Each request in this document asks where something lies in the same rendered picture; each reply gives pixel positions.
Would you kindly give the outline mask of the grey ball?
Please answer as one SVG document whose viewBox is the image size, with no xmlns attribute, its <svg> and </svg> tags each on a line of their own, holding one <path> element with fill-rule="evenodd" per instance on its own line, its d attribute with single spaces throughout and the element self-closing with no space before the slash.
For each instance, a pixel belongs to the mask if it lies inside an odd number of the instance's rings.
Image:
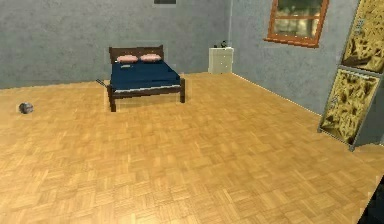
<svg viewBox="0 0 384 224">
<path fill-rule="evenodd" d="M 22 113 L 22 114 L 29 114 L 29 113 L 32 113 L 34 111 L 34 107 L 31 103 L 29 102 L 23 102 L 19 105 L 19 111 Z"/>
</svg>

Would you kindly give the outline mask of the pink pillow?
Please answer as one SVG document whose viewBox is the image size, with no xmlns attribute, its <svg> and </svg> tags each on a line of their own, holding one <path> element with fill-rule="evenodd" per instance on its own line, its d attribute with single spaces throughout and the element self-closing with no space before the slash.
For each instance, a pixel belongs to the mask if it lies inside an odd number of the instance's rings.
<svg viewBox="0 0 384 224">
<path fill-rule="evenodd" d="M 134 55 L 122 55 L 116 59 L 119 63 L 136 63 L 138 58 Z"/>
<path fill-rule="evenodd" d="M 145 54 L 140 57 L 143 62 L 157 62 L 162 60 L 162 57 L 158 54 Z"/>
</svg>

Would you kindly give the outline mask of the orange framed window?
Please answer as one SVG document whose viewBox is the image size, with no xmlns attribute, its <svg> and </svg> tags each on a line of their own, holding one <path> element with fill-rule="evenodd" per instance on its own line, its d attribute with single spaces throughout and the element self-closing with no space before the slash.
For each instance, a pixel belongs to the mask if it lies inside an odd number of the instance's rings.
<svg viewBox="0 0 384 224">
<path fill-rule="evenodd" d="M 318 48 L 329 0 L 272 0 L 267 42 Z"/>
</svg>

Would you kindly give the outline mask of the white chest of drawers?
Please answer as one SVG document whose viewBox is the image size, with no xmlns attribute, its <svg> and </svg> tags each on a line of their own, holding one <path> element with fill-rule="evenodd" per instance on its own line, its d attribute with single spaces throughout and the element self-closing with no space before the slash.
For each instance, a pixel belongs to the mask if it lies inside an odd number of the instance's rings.
<svg viewBox="0 0 384 224">
<path fill-rule="evenodd" d="M 211 74 L 226 74 L 232 72 L 234 49 L 210 48 L 208 72 Z"/>
</svg>

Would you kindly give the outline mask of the dark wooden bed blue mattress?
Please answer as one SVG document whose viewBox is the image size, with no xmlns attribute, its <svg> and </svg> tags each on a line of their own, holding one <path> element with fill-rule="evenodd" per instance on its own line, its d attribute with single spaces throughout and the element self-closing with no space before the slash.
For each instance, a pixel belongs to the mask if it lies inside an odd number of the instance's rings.
<svg viewBox="0 0 384 224">
<path fill-rule="evenodd" d="M 158 54 L 162 60 L 143 62 L 140 57 L 145 54 Z M 164 47 L 110 47 L 111 77 L 107 93 L 110 110 L 116 111 L 116 100 L 179 93 L 180 102 L 186 100 L 186 81 L 174 71 L 164 60 Z M 136 63 L 119 63 L 116 59 L 122 55 L 134 55 Z M 131 65 L 129 69 L 121 69 L 122 65 Z"/>
</svg>

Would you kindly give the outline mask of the grey cupboard yellow patterned doors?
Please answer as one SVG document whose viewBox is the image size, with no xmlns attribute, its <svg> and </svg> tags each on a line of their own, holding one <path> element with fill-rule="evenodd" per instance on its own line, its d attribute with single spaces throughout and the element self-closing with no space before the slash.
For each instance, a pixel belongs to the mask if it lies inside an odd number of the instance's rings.
<svg viewBox="0 0 384 224">
<path fill-rule="evenodd" d="M 384 0 L 360 0 L 319 132 L 351 151 L 384 137 Z"/>
</svg>

